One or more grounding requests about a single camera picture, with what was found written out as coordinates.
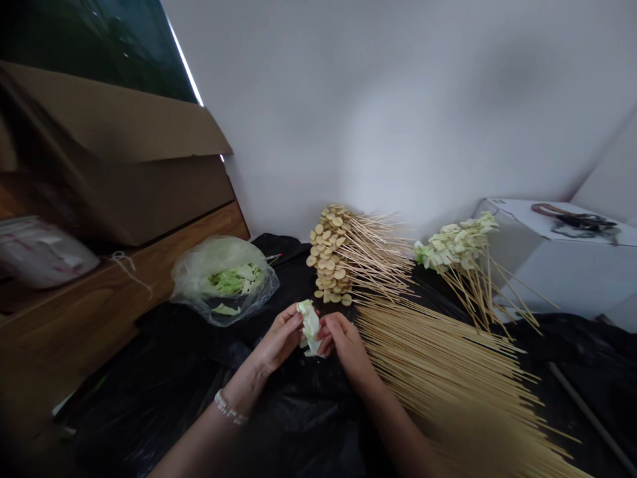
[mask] cabbage piece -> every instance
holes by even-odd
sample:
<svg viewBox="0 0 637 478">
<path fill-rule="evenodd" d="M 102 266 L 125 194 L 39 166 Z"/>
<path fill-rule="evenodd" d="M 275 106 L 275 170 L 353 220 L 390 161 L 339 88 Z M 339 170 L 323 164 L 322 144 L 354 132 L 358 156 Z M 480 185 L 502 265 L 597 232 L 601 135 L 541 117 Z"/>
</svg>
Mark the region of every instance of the cabbage piece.
<svg viewBox="0 0 637 478">
<path fill-rule="evenodd" d="M 317 340 L 317 334 L 320 330 L 320 324 L 319 317 L 317 316 L 317 313 L 314 312 L 312 301 L 310 299 L 307 299 L 303 302 L 299 302 L 297 304 L 297 311 L 301 312 L 301 315 L 303 316 L 303 335 L 305 336 L 305 340 L 301 341 L 299 346 L 301 348 L 304 348 L 305 343 L 307 342 L 307 346 L 309 346 L 310 349 L 305 352 L 305 356 L 320 357 L 319 347 L 322 341 Z"/>
<path fill-rule="evenodd" d="M 208 283 L 211 295 L 232 297 L 250 293 L 260 279 L 262 279 L 261 269 L 255 264 L 249 263 L 214 274 L 208 278 Z"/>
<path fill-rule="evenodd" d="M 241 312 L 241 307 L 233 309 L 232 307 L 228 307 L 227 305 L 224 305 L 222 303 L 218 307 L 215 307 L 212 311 L 223 315 L 237 315 L 239 312 Z"/>
</svg>

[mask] beaded bracelet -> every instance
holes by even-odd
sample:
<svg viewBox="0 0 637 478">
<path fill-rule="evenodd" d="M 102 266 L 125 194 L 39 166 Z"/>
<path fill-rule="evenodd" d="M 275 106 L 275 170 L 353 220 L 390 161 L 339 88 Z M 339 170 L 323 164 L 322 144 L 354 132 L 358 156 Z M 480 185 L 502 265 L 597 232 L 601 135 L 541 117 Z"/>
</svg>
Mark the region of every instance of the beaded bracelet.
<svg viewBox="0 0 637 478">
<path fill-rule="evenodd" d="M 233 410 L 228 406 L 224 398 L 221 396 L 222 390 L 223 388 L 219 389 L 219 391 L 214 396 L 214 403 L 217 404 L 217 408 L 224 416 L 231 418 L 235 425 L 245 425 L 248 422 L 248 417 L 239 415 L 236 410 Z"/>
</svg>

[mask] white wall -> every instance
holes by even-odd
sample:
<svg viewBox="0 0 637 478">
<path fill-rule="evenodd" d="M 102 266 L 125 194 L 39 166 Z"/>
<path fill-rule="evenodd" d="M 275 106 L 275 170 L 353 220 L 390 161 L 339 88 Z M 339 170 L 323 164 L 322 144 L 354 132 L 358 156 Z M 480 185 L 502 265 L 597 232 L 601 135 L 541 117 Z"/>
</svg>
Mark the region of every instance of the white wall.
<svg viewBox="0 0 637 478">
<path fill-rule="evenodd" d="M 637 227 L 637 110 L 608 145 L 572 203 Z"/>
<path fill-rule="evenodd" d="M 635 0 L 163 3 L 253 235 L 568 199 L 637 102 Z"/>
</svg>

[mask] wooden surface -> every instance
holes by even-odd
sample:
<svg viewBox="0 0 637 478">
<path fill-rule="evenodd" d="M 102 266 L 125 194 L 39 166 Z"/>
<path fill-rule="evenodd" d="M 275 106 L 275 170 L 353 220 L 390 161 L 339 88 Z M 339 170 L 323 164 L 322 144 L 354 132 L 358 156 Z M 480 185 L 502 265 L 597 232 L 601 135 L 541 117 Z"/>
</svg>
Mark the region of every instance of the wooden surface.
<svg viewBox="0 0 637 478">
<path fill-rule="evenodd" d="M 214 234 L 249 238 L 237 202 L 131 254 L 151 299 L 111 262 L 61 289 L 3 298 L 17 311 L 0 325 L 0 451 L 24 476 L 84 476 L 53 407 L 135 336 L 135 320 L 170 297 L 175 259 Z"/>
<path fill-rule="evenodd" d="M 152 297 L 108 262 L 67 287 L 43 293 L 41 300 L 23 301 L 23 310 L 0 325 L 0 343 L 69 373 L 89 375 L 134 337 L 140 315 L 170 297 L 175 259 L 213 234 L 249 238 L 237 202 L 131 255 L 135 276 L 152 287 Z"/>
</svg>

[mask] cardboard box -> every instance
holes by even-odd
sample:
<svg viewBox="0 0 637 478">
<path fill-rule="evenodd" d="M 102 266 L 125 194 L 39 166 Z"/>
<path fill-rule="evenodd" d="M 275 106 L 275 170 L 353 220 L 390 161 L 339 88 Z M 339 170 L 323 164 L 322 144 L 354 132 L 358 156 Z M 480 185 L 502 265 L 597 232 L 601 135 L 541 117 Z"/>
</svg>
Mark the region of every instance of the cardboard box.
<svg viewBox="0 0 637 478">
<path fill-rule="evenodd" d="M 43 145 L 19 161 L 65 191 L 59 198 L 72 215 L 70 232 L 138 246 L 235 199 L 220 160 L 232 149 L 206 108 L 29 66 L 0 67 L 0 88 L 23 117 L 19 132 Z"/>
<path fill-rule="evenodd" d="M 490 235 L 493 259 L 518 279 L 560 306 L 562 312 L 592 319 L 637 292 L 637 229 L 619 224 L 618 246 L 608 239 L 571 238 L 552 231 L 557 222 L 531 210 L 541 201 L 485 199 L 476 216 L 491 211 L 500 232 Z M 567 202 L 549 202 L 577 214 L 590 213 Z M 509 300 L 519 301 L 498 274 L 492 280 Z M 516 280 L 510 281 L 526 305 L 536 312 L 555 308 Z M 503 297 L 497 303 L 508 305 Z"/>
</svg>

